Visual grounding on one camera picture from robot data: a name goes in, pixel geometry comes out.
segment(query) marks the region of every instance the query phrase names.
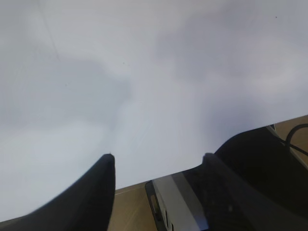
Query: black cable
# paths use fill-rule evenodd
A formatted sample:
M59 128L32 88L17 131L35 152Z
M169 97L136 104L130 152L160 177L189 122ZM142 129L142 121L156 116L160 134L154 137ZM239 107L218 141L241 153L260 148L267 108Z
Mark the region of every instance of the black cable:
M284 144L285 144L285 141L284 141L283 139L281 139L281 138L279 138L279 137L277 137L277 138L279 139L279 141L280 141L281 143L284 143ZM295 145L293 145L293 144L290 144L290 147L291 147L291 148L294 148L295 150L298 150L298 151L301 152L302 154L308 156L308 152L304 151L303 149L301 149L301 148L299 148L299 147L297 147L297 146L295 146Z
M292 145L291 144L291 139L293 137L293 135L300 129L302 128L308 128L308 124L300 124L295 126L294 128L291 129L291 131L288 133L287 138L285 139L285 141L279 137L277 137L282 143L285 144L286 150L287 152L290 152L290 148L294 148L295 150L298 150L299 152L301 152L302 154L308 156L308 152L300 149L299 147Z

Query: tan surface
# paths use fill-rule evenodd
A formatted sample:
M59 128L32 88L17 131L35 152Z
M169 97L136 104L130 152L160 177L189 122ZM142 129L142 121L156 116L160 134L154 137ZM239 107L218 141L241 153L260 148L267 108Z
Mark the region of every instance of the tan surface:
M144 183L116 191L108 231L157 231Z
M288 135L289 131L299 124L308 124L308 115L299 117L296 119L284 121L275 125L276 131L278 135L285 140L286 136ZM302 128L301 130L297 131L294 136L292 137L291 144L296 145L297 147L303 149L304 151L308 152L308 128ZM294 150L303 161L308 164L308 156L302 154Z

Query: wooden surface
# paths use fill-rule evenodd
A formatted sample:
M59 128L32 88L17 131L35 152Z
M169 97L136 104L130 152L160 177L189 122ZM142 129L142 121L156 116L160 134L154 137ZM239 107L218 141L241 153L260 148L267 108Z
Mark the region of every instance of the wooden surface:
M108 231L157 231L144 183L116 192Z
M285 140L288 133L293 127L299 124L306 124L306 123L308 123L308 115L276 124L275 125L276 132L282 139ZM296 145L297 147L308 152L308 128L302 128L298 130L293 135L291 144ZM308 164L308 156L302 154L299 151L296 150L293 151L296 152L306 164Z

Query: cable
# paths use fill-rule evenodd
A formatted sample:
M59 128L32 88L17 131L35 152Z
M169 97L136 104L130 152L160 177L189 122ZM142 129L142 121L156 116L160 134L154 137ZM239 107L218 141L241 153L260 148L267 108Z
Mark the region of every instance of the cable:
M285 147L286 147L286 150L288 152L290 152L290 148L294 148L295 150L298 150L299 152L301 152L302 154L308 156L308 152L300 149L299 147L295 146L295 145L292 145L291 144L291 139L293 137L293 135L300 129L302 128L308 128L308 124L300 124L300 125L297 125L295 126L294 128L291 129L291 131L288 133L287 135L287 138L285 139L285 141L279 137L277 137L282 143L285 144Z

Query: white wall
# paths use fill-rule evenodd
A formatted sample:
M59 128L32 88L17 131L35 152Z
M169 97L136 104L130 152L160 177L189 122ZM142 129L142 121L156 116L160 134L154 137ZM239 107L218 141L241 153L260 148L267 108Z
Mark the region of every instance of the white wall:
M0 221L102 154L122 188L308 113L304 0L2 0Z

